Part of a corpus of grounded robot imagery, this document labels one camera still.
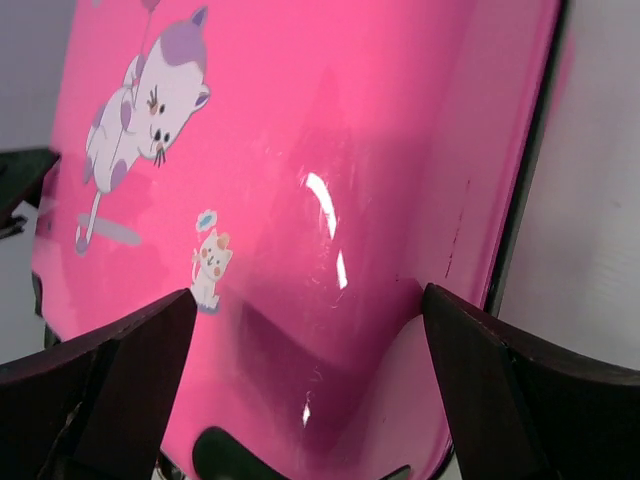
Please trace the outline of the pink hard-shell suitcase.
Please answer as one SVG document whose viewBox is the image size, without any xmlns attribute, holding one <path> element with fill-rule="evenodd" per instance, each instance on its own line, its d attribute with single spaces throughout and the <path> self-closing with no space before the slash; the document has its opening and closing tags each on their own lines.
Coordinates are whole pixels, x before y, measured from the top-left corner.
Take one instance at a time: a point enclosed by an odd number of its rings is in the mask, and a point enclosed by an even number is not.
<svg viewBox="0 0 640 480">
<path fill-rule="evenodd" d="M 504 263 L 564 1 L 79 1 L 32 257 L 68 340 L 187 288 L 189 479 L 435 479 L 421 316 Z"/>
</svg>

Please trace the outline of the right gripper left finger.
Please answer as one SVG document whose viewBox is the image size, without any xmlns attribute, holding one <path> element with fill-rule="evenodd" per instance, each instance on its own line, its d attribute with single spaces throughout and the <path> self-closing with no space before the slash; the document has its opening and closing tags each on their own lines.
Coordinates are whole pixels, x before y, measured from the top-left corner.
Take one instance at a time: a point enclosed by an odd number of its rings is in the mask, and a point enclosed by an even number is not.
<svg viewBox="0 0 640 480">
<path fill-rule="evenodd" d="M 2 364 L 2 478 L 151 478 L 195 319 L 182 289 Z"/>
</svg>

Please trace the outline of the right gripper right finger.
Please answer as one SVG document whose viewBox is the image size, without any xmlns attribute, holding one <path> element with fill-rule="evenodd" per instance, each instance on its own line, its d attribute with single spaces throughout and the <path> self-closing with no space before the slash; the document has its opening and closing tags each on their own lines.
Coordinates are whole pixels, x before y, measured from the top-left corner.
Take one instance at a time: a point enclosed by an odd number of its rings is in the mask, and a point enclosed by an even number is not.
<svg viewBox="0 0 640 480">
<path fill-rule="evenodd" d="M 462 478 L 638 478 L 638 371 L 555 345 L 435 284 L 422 315 Z"/>
</svg>

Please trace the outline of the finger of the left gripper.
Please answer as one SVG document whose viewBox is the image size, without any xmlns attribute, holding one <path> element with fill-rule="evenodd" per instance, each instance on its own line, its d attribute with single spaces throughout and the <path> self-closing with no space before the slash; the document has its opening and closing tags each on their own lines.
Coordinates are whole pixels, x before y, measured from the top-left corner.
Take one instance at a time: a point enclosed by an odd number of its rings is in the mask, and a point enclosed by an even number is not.
<svg viewBox="0 0 640 480">
<path fill-rule="evenodd" d="M 1 224 L 42 183 L 60 154 L 48 147 L 1 152 Z"/>
</svg>

